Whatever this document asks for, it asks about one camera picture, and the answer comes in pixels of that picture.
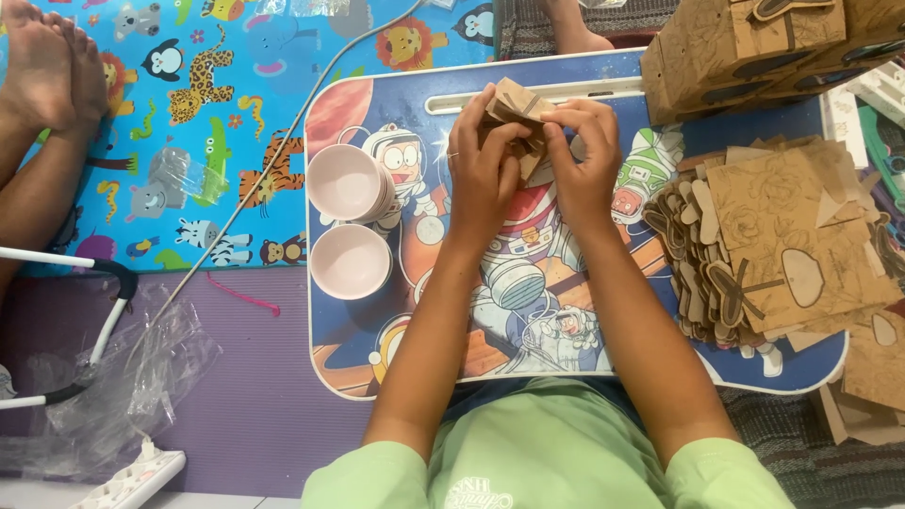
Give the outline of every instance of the cartoon leopard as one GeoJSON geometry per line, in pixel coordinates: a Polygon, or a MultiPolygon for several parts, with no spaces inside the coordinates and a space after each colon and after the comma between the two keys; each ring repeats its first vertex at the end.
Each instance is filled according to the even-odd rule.
{"type": "Polygon", "coordinates": [[[233,99],[233,87],[214,87],[214,67],[226,67],[233,63],[232,50],[217,51],[226,40],[224,28],[220,24],[217,28],[220,29],[220,42],[192,59],[188,68],[189,88],[167,92],[170,98],[167,111],[173,117],[171,126],[188,122],[208,102],[229,102],[233,99]]]}

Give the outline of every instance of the cartoon monkey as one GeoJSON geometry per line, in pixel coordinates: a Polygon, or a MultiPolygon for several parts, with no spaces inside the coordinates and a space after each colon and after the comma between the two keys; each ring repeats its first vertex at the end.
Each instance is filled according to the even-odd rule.
{"type": "Polygon", "coordinates": [[[261,245],[261,261],[265,265],[273,265],[280,260],[295,265],[298,262],[308,261],[308,254],[304,252],[306,249],[308,249],[308,235],[305,232],[301,232],[300,235],[294,236],[282,245],[265,240],[261,245]]]}

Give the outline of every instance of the electrical cord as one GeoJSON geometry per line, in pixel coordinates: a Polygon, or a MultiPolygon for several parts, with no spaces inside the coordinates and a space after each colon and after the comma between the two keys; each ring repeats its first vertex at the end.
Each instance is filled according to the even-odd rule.
{"type": "Polygon", "coordinates": [[[337,53],[336,56],[333,57],[333,60],[331,60],[330,63],[327,64],[327,67],[324,68],[324,71],[320,74],[320,77],[318,78],[318,82],[314,85],[314,88],[311,90],[311,94],[309,94],[308,99],[306,99],[305,102],[302,104],[301,109],[299,110],[299,113],[295,116],[295,120],[292,121],[292,125],[290,125],[289,130],[286,132],[286,137],[283,138],[282,143],[280,143],[280,146],[277,148],[276,154],[271,158],[271,162],[268,163],[267,168],[265,168],[264,171],[261,173],[261,176],[258,177],[258,181],[254,183],[254,185],[251,187],[251,190],[245,194],[245,197],[243,198],[243,200],[235,208],[235,210],[233,211],[233,214],[230,216],[229,220],[226,221],[226,224],[224,225],[223,229],[220,230],[220,234],[214,239],[214,241],[207,248],[207,250],[201,256],[201,258],[199,258],[198,261],[195,262],[194,265],[192,265],[192,268],[189,269],[188,274],[186,274],[186,277],[184,277],[182,279],[182,281],[179,282],[179,285],[176,286],[176,289],[170,294],[167,301],[164,302],[163,306],[160,307],[160,311],[157,312],[157,315],[155,315],[154,319],[151,320],[151,323],[148,324],[148,327],[145,329],[145,332],[142,333],[142,335],[138,338],[138,341],[136,341],[135,346],[132,347],[132,352],[129,353],[129,357],[126,359],[126,367],[129,366],[129,363],[132,361],[132,357],[135,355],[135,351],[138,349],[138,346],[141,344],[141,342],[145,339],[145,336],[148,334],[148,331],[150,331],[151,328],[157,324],[157,320],[161,316],[163,316],[164,311],[166,311],[167,307],[169,307],[169,305],[176,299],[176,296],[179,295],[179,292],[181,292],[183,287],[186,286],[186,283],[188,283],[188,280],[191,279],[193,275],[195,275],[195,273],[198,271],[198,267],[200,267],[201,264],[205,262],[207,257],[210,256],[210,254],[214,251],[217,244],[223,239],[224,235],[226,235],[226,231],[229,230],[229,227],[233,224],[233,221],[235,221],[235,218],[239,216],[239,213],[242,212],[242,210],[245,208],[245,204],[248,203],[249,199],[251,199],[252,194],[254,193],[254,190],[257,189],[258,186],[264,181],[264,179],[267,178],[267,176],[270,174],[271,168],[273,168],[273,164],[277,160],[280,159],[280,154],[282,153],[283,148],[286,146],[286,143],[289,141],[289,138],[290,138],[292,132],[295,130],[296,127],[298,127],[302,116],[305,114],[305,111],[310,106],[311,101],[314,100],[315,94],[317,94],[318,90],[320,89],[320,85],[323,84],[324,79],[328,76],[330,70],[333,68],[333,66],[336,64],[336,62],[339,60],[339,57],[346,54],[346,52],[348,50],[352,49],[356,44],[367,39],[371,35],[379,34],[380,32],[383,32],[386,28],[389,28],[390,26],[393,26],[394,24],[397,24],[397,23],[401,22],[402,20],[406,19],[406,17],[410,16],[414,12],[414,10],[418,8],[419,5],[421,5],[422,3],[425,3],[425,2],[426,2],[426,0],[415,0],[414,4],[411,7],[409,7],[408,10],[405,11],[404,13],[400,14],[399,16],[390,20],[387,23],[384,23],[384,24],[378,26],[377,28],[374,28],[374,29],[356,37],[355,39],[350,41],[348,44],[346,44],[341,50],[339,50],[339,53],[337,53]]]}

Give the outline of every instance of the pink string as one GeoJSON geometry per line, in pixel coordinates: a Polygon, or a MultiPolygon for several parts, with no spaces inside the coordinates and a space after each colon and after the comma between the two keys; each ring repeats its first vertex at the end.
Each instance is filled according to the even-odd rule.
{"type": "Polygon", "coordinates": [[[219,289],[223,290],[224,292],[227,292],[231,295],[235,295],[236,297],[239,297],[240,299],[242,299],[243,301],[246,301],[247,303],[252,303],[256,306],[261,306],[264,308],[271,308],[271,312],[273,313],[273,316],[280,316],[280,306],[278,306],[276,304],[268,303],[266,301],[259,301],[258,299],[253,299],[252,297],[249,297],[248,295],[242,295],[241,293],[238,293],[235,290],[230,290],[229,288],[226,288],[222,284],[219,284],[218,282],[214,281],[214,278],[211,277],[211,273],[206,272],[205,274],[207,274],[207,281],[209,281],[213,286],[216,286],[217,288],[219,288],[219,289]]]}

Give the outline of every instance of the cartoon lion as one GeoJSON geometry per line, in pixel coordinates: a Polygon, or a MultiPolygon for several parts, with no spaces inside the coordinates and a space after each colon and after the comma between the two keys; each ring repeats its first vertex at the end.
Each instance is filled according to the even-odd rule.
{"type": "Polygon", "coordinates": [[[377,58],[395,71],[433,68],[433,48],[448,45],[446,34],[431,34],[423,21],[408,16],[377,34],[377,58]]]}
{"type": "Polygon", "coordinates": [[[135,111],[135,103],[124,101],[124,87],[126,83],[138,81],[138,73],[135,69],[126,69],[126,66],[110,52],[102,52],[100,61],[104,62],[104,77],[107,79],[107,103],[110,105],[110,116],[130,115],[135,111]]]}

